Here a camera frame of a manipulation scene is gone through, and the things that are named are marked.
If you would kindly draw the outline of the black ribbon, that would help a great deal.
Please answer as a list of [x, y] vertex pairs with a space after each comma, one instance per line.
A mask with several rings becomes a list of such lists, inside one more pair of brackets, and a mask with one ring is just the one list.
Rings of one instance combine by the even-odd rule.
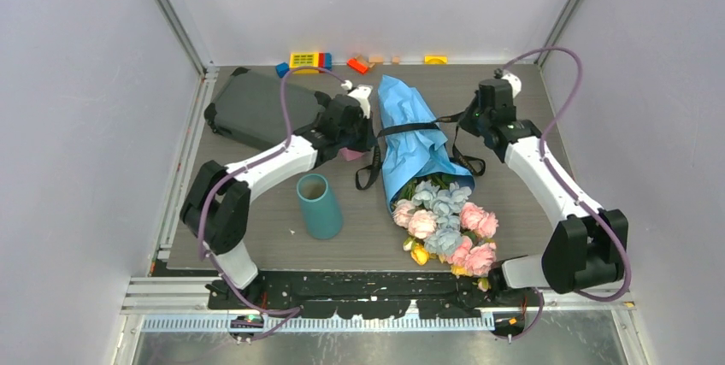
[[[373, 155], [372, 162], [356, 171], [355, 174], [355, 186], [359, 191], [364, 191], [370, 188], [380, 176], [382, 168], [382, 157], [381, 149], [378, 143], [379, 138], [384, 138], [389, 135], [414, 132], [420, 130], [439, 130], [438, 123], [458, 123], [463, 118], [463, 112], [456, 113], [454, 115], [447, 115], [439, 117], [429, 122], [415, 122], [410, 124], [392, 126], [382, 129], [374, 136], [373, 140]], [[486, 162], [474, 156], [464, 155], [456, 146], [456, 141], [452, 143], [452, 156], [449, 160], [457, 165], [467, 169], [474, 177], [481, 177], [486, 171]]]

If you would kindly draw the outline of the blue flower bouquet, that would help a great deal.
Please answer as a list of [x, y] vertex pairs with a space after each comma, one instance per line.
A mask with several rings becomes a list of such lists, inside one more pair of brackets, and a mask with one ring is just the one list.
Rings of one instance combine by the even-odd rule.
[[[379, 105], [380, 130], [439, 118], [416, 88], [387, 75], [380, 82]], [[446, 137], [444, 124], [456, 123], [380, 138], [386, 146], [380, 175], [387, 206], [393, 223], [406, 231], [403, 249], [417, 265], [437, 260], [490, 291], [498, 219], [472, 201], [477, 177], [449, 160], [455, 140]]]

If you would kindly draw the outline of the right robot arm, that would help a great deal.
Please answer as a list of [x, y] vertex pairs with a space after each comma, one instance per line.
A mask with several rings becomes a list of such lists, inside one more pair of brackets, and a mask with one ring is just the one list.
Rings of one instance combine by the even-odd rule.
[[499, 160], [531, 191], [553, 229], [538, 255], [505, 260], [489, 275], [488, 294], [510, 305], [524, 288], [577, 293], [598, 302], [624, 296], [632, 279], [629, 224], [619, 209], [604, 209], [565, 172], [531, 121], [518, 121], [512, 103], [472, 101], [458, 122], [484, 139]]

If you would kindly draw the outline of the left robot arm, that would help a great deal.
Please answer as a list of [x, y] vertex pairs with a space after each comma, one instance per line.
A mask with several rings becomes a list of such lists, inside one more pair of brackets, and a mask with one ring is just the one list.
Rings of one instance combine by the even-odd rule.
[[342, 149], [370, 150], [371, 92], [370, 86], [360, 85], [339, 94], [323, 102], [312, 123], [271, 149], [226, 166], [208, 161], [198, 170], [180, 221], [199, 240], [203, 256], [231, 282], [229, 297], [239, 307], [253, 308], [262, 297], [257, 266], [244, 244], [251, 204], [285, 180], [331, 161]]

